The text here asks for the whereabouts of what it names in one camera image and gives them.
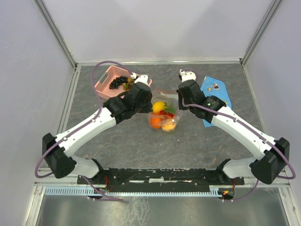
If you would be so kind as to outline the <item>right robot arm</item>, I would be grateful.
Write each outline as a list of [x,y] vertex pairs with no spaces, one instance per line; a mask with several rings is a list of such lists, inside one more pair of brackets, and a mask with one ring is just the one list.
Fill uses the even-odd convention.
[[216,180],[227,184],[237,177],[255,177],[272,184],[288,165],[290,143],[285,138],[275,139],[243,120],[216,96],[206,97],[195,80],[178,86],[179,108],[190,110],[196,117],[224,130],[241,143],[252,157],[225,160],[216,172]]

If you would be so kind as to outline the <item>yellow lemon toy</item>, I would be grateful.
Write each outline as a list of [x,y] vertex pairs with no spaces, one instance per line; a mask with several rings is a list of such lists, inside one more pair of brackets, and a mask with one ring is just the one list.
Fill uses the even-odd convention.
[[157,101],[152,106],[152,111],[154,114],[160,114],[161,111],[164,111],[166,108],[165,102]]

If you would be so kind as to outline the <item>clear zip top bag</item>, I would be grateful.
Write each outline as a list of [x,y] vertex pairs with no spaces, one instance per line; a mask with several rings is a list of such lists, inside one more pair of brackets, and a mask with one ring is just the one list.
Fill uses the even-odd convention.
[[178,101],[175,90],[156,89],[152,93],[152,109],[148,113],[149,126],[165,132],[174,131],[182,116]]

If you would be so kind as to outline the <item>orange persimmon toy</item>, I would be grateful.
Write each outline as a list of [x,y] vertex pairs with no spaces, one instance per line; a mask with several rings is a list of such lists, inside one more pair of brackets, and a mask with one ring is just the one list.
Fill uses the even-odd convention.
[[150,117],[149,124],[154,129],[160,129],[162,125],[161,117]]

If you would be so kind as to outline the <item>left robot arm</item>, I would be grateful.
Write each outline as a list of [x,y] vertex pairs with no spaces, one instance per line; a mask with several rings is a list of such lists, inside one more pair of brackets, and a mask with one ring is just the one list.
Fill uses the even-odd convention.
[[101,132],[112,128],[136,113],[151,111],[152,93],[148,85],[135,83],[128,92],[109,98],[102,108],[73,128],[53,136],[42,138],[42,159],[56,178],[69,174],[85,176],[93,183],[103,181],[104,172],[96,160],[75,155],[86,142]]

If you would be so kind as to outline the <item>dark grape bunch toy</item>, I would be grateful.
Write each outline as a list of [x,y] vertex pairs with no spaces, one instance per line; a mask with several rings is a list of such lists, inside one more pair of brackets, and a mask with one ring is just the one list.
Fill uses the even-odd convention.
[[118,89],[119,86],[122,86],[124,83],[128,83],[128,77],[119,76],[110,83],[109,89]]

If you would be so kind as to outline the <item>yellow orange peach toy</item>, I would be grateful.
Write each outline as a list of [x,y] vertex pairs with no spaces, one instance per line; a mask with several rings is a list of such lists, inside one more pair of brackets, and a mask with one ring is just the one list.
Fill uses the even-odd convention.
[[174,119],[168,118],[166,120],[163,120],[161,123],[161,128],[166,132],[173,131],[175,127],[176,127],[176,123]]

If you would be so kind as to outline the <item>small red fruits toy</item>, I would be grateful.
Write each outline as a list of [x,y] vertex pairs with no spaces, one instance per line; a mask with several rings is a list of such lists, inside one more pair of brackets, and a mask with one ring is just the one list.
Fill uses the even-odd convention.
[[165,104],[166,104],[165,110],[161,111],[160,114],[156,114],[156,115],[165,115],[167,117],[174,118],[176,113],[175,108],[172,105],[168,105],[166,102]]

